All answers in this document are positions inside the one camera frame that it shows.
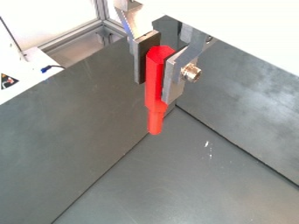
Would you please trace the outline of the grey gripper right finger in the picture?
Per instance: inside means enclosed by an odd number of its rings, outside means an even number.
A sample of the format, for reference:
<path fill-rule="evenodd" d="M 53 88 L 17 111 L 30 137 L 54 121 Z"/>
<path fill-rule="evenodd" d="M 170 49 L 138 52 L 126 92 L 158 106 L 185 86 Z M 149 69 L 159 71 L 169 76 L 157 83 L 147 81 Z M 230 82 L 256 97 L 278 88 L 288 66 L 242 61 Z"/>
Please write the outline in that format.
<path fill-rule="evenodd" d="M 175 52 L 165 62 L 163 94 L 166 104 L 171 104 L 183 94 L 186 81 L 194 82 L 200 78 L 195 69 L 200 55 L 206 46 L 208 34 L 190 25 L 182 25 L 181 40 L 189 45 Z"/>

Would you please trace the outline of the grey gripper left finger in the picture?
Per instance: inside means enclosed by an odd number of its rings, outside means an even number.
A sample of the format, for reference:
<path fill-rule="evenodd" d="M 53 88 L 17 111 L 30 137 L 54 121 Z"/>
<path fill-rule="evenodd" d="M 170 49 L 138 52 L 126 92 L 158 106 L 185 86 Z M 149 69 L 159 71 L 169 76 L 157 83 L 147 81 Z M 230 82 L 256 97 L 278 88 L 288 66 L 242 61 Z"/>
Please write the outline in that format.
<path fill-rule="evenodd" d="M 161 45 L 162 33 L 155 30 L 155 15 L 137 0 L 115 0 L 115 9 L 126 30 L 130 52 L 134 55 L 135 82 L 146 82 L 146 54 Z"/>

